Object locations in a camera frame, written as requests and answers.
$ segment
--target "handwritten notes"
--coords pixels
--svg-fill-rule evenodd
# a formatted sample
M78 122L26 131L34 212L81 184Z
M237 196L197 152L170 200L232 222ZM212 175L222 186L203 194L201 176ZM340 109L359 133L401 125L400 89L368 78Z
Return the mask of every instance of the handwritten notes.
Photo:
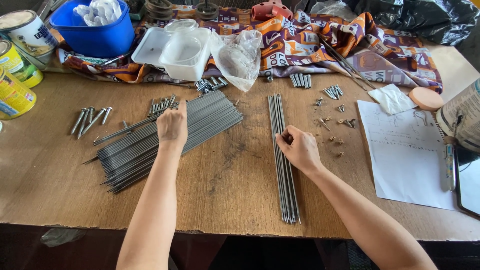
M443 138L431 113L411 109L386 114L358 100L380 198L458 210L446 187Z

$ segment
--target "mobile phone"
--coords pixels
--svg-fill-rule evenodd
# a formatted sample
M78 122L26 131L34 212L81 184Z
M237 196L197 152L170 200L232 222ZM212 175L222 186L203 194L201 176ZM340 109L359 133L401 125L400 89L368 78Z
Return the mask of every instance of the mobile phone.
M456 200L458 207L480 216L480 156L455 147Z

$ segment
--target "forearm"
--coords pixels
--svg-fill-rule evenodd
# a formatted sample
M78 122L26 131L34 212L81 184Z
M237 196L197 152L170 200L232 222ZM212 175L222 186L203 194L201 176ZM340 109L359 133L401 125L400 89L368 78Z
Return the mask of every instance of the forearm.
M130 221L117 269L167 269L177 220L175 179L181 149L159 148Z
M359 247L380 269L436 269L396 220L327 169L308 175L330 201Z

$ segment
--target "hand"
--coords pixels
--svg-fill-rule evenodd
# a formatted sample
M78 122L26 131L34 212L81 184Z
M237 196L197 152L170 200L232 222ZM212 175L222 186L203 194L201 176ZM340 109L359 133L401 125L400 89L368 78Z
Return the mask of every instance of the hand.
M187 142L187 103L180 101L178 109L166 109L156 120L159 147L178 147Z
M308 132L289 125L282 135L275 134L276 144L293 166L307 176L324 169L318 154L317 141Z

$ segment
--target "white tissue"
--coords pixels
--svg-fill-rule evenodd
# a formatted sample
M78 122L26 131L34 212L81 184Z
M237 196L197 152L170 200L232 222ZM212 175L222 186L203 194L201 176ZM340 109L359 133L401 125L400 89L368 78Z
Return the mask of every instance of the white tissue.
M93 0L89 6L78 5L73 8L73 15L78 14L87 26L109 25L121 16L117 0Z
M417 106L411 98L393 84L372 90L368 94L378 101L388 114L396 114Z

